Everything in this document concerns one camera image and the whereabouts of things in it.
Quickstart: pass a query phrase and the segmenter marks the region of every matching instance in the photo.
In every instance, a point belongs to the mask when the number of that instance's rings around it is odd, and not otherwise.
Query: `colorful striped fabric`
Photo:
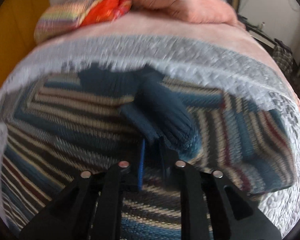
[[[102,0],[64,0],[49,7],[40,17],[34,30],[39,44],[49,38],[77,29],[91,8]]]
[[[136,76],[102,71],[93,64],[78,74],[42,77],[5,96],[0,120],[9,135],[2,192],[15,235],[79,171],[102,172],[137,154],[142,135],[119,113],[120,106],[134,101]],[[293,184],[292,153],[277,111],[169,77],[160,84],[177,95],[200,131],[201,147],[189,163],[207,172],[221,169],[251,195]],[[123,239],[180,239],[180,196],[163,189],[160,174],[158,167],[146,164],[141,193],[125,194]]]

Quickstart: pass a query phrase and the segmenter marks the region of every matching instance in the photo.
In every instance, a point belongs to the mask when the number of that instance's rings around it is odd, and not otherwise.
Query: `striped blanket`
[[[80,27],[86,16],[90,13],[91,9],[95,8],[103,0],[63,0],[60,3],[50,6],[40,17],[35,30],[34,39],[37,43],[41,43],[49,38],[68,33]],[[116,13],[111,19],[117,19],[121,15],[130,10],[130,0],[121,0],[120,6],[117,6],[114,11]],[[89,17],[89,24],[96,23],[95,18]]]
[[[200,132],[200,147],[194,148],[189,163],[202,171],[221,169],[251,195],[293,184],[292,153],[277,111],[263,111],[252,101],[154,70],[139,70],[134,80],[149,73],[182,102]],[[9,135],[2,193],[15,235],[79,171],[106,171],[137,153],[143,135],[120,115],[120,108],[138,94],[137,82],[128,75],[92,64],[80,73],[43,76],[3,98],[0,120]],[[141,193],[124,196],[123,239],[180,239],[179,193],[166,192],[161,185],[160,170],[146,165]]]

